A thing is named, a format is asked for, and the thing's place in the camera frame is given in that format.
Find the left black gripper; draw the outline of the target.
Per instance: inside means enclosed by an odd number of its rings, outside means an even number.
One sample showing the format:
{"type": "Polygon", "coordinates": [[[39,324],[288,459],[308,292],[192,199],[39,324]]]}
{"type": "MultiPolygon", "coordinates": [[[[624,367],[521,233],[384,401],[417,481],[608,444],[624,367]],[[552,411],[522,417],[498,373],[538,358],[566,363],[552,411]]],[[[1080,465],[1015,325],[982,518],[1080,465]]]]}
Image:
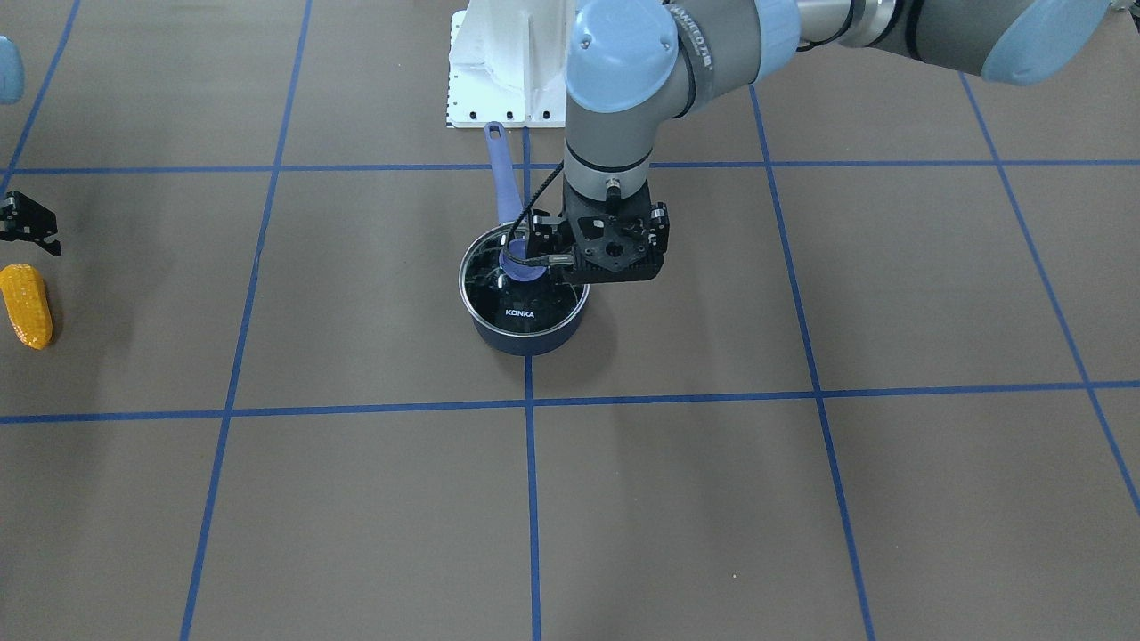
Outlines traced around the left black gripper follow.
{"type": "Polygon", "coordinates": [[[629,198],[585,198],[565,187],[559,216],[536,211],[526,230],[526,258],[549,261],[567,284],[656,279],[671,236],[668,206],[648,187],[629,198]]]}

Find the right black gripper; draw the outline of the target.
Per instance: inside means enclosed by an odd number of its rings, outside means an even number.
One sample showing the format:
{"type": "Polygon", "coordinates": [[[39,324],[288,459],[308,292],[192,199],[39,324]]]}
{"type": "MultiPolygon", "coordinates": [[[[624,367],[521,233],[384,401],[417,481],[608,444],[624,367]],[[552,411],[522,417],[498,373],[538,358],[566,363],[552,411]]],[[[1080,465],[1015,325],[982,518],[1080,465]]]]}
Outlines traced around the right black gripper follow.
{"type": "Polygon", "coordinates": [[[62,255],[62,243],[57,240],[57,216],[48,206],[41,206],[35,198],[21,190],[8,190],[1,200],[1,240],[3,242],[28,242],[42,248],[49,255],[62,255]]]}

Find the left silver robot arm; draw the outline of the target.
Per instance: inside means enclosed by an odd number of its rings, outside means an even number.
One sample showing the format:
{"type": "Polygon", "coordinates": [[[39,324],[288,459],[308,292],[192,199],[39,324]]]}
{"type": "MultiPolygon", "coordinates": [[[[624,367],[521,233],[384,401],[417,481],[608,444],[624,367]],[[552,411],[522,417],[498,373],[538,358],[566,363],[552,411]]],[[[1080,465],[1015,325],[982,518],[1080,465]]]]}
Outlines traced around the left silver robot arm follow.
{"type": "Polygon", "coordinates": [[[654,279],[671,218],[648,171],[668,120],[826,44],[1034,86],[1088,44],[1107,1],[583,1],[565,46],[562,210],[518,216],[502,259],[575,285],[654,279]]]}

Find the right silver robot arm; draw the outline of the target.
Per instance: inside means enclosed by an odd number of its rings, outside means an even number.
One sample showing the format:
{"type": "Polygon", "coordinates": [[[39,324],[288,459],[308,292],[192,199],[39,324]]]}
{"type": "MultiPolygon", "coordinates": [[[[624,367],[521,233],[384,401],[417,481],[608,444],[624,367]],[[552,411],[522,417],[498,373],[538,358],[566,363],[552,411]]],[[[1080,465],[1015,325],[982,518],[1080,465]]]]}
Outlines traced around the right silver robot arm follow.
{"type": "MultiPolygon", "coordinates": [[[[25,68],[21,49],[8,36],[1,36],[1,104],[21,102],[25,94],[25,68]]],[[[3,190],[1,198],[1,240],[24,242],[41,248],[49,255],[62,255],[57,240],[57,216],[48,206],[21,190],[3,190]]]]}

